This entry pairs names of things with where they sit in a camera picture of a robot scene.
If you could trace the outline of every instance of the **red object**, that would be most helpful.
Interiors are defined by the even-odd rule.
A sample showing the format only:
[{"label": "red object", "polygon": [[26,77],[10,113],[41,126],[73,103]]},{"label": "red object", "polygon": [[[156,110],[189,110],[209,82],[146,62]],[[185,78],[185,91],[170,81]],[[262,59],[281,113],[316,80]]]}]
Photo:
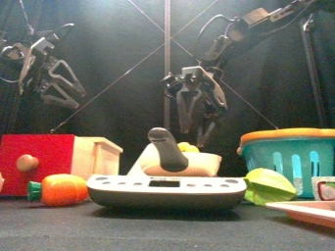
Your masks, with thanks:
[{"label": "red object", "polygon": [[[26,196],[29,181],[54,174],[70,174],[74,135],[71,134],[5,134],[0,147],[0,173],[3,186],[0,195]],[[15,162],[22,155],[37,158],[37,168],[21,172]]]}]

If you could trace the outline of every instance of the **toy orange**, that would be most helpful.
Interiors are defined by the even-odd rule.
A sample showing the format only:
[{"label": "toy orange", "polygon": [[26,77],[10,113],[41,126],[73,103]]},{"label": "toy orange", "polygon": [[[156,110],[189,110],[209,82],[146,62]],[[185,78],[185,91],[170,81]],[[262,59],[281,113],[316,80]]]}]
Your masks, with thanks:
[{"label": "toy orange", "polygon": [[27,200],[38,200],[46,206],[59,207],[75,204],[88,197],[85,180],[73,175],[46,176],[41,183],[29,182]]}]

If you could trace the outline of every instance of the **black backdrop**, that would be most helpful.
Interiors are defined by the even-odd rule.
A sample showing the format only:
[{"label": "black backdrop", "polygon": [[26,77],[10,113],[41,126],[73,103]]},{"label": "black backdrop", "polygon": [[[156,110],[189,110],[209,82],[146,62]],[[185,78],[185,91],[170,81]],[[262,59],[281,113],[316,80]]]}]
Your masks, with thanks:
[{"label": "black backdrop", "polygon": [[[34,31],[74,24],[54,56],[69,64],[88,95],[74,116],[69,109],[43,105],[34,92],[17,96],[17,85],[0,82],[0,133],[49,133],[66,118],[57,133],[102,136],[122,149],[120,172],[126,174],[144,147],[146,133],[164,126],[165,1],[164,0],[23,0]],[[218,14],[244,15],[262,7],[268,12],[289,1],[276,0],[170,0],[170,36],[189,52],[200,28]],[[317,12],[310,33],[312,53],[320,80],[324,122],[320,122],[312,94],[300,24],[276,33],[228,61],[224,81],[277,128],[332,127],[333,121],[333,14]],[[19,1],[0,1],[0,29],[7,43],[29,40]],[[225,24],[212,23],[200,49],[209,48],[224,33]],[[184,49],[170,42],[169,69],[180,74],[196,63]],[[1,63],[2,78],[15,79],[18,71]],[[242,176],[244,162],[234,150],[242,134],[273,129],[234,93],[221,86],[229,110],[225,124],[201,151],[222,156],[220,176]],[[177,114],[170,101],[169,130],[176,141],[193,136],[178,132]]]}]

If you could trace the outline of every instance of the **white plate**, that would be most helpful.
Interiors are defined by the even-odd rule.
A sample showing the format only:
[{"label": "white plate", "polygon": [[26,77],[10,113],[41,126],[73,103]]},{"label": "white plate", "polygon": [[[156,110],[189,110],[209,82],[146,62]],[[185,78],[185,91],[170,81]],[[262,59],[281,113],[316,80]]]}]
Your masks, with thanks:
[{"label": "white plate", "polygon": [[294,220],[335,228],[335,201],[270,202],[265,206],[284,211]]}]

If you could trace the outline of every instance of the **black table surface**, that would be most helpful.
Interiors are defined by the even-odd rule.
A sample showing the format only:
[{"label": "black table surface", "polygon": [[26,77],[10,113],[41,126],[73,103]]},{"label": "black table surface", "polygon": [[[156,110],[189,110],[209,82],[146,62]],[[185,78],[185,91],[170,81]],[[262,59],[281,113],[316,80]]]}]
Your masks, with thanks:
[{"label": "black table surface", "polygon": [[335,250],[335,228],[241,202],[226,212],[0,199],[0,250]]}]

